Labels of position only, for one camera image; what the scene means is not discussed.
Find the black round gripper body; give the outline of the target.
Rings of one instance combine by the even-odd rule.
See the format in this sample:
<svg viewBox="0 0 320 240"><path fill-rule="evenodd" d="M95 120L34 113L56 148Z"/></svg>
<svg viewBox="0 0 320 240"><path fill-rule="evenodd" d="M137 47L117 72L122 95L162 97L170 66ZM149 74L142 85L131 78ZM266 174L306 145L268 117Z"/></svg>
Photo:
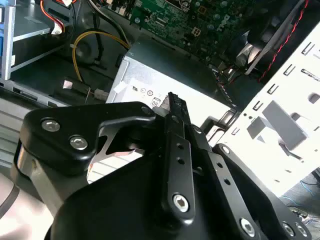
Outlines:
<svg viewBox="0 0 320 240"><path fill-rule="evenodd" d="M236 240L222 205L194 169L196 215L180 225L161 208L162 164L139 160L75 192L51 226L53 240Z"/></svg>

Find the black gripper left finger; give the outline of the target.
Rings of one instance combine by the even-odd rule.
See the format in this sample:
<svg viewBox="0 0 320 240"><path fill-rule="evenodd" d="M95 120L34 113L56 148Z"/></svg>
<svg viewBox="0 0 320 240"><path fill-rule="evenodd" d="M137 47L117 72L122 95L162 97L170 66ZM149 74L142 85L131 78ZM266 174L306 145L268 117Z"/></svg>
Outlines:
<svg viewBox="0 0 320 240"><path fill-rule="evenodd" d="M169 93L166 99L165 116L137 101L31 111L22 123L16 165L56 216L69 197L94 183L86 182L91 163L110 153L142 149L142 157L121 168L139 160L159 161L162 212L174 221L192 221L191 144L185 137L189 113L177 95Z"/></svg>

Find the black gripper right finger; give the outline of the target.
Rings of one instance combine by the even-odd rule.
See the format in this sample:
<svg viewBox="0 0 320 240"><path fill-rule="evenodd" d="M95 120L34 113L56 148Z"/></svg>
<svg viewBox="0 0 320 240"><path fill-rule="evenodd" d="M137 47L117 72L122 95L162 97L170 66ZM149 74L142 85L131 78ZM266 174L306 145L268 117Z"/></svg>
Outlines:
<svg viewBox="0 0 320 240"><path fill-rule="evenodd" d="M217 194L229 240L310 240L305 224L225 144L189 127L196 160Z"/></svg>

